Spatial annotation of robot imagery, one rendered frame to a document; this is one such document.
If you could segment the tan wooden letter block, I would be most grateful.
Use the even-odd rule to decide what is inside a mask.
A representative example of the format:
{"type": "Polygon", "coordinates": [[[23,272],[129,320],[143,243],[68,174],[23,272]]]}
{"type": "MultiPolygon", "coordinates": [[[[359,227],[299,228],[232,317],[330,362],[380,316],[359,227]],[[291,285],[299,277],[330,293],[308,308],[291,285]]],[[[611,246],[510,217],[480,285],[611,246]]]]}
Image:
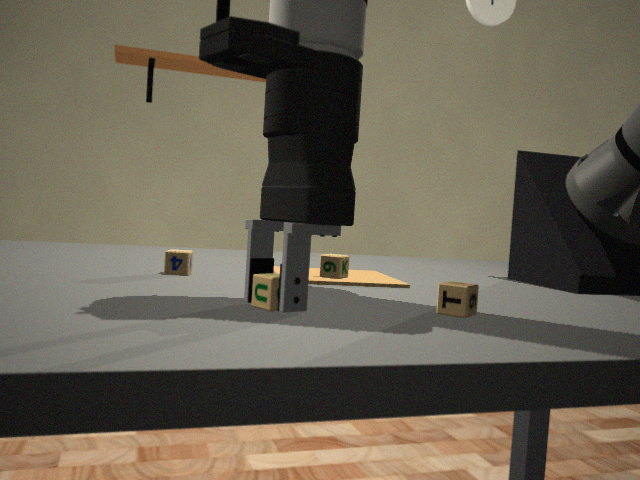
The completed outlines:
{"type": "Polygon", "coordinates": [[[165,275],[187,276],[192,273],[193,251],[167,250],[165,251],[165,275]]]}
{"type": "Polygon", "coordinates": [[[468,318],[477,314],[477,284],[442,282],[438,284],[437,314],[468,318]]]}
{"type": "Polygon", "coordinates": [[[320,277],[342,279],[349,272],[349,256],[338,254],[322,254],[320,257],[320,277]]]}
{"type": "Polygon", "coordinates": [[[254,274],[251,306],[270,312],[278,310],[279,273],[254,274]]]}

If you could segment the tan flat mat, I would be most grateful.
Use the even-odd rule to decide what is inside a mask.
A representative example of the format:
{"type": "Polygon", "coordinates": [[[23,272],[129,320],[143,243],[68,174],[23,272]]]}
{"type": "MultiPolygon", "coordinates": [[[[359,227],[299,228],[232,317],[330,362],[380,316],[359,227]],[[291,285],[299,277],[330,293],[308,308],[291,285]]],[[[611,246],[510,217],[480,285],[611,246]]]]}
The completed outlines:
{"type": "Polygon", "coordinates": [[[319,273],[320,268],[309,268],[308,284],[410,288],[410,284],[376,271],[349,270],[348,277],[342,279],[320,277],[319,273]]]}

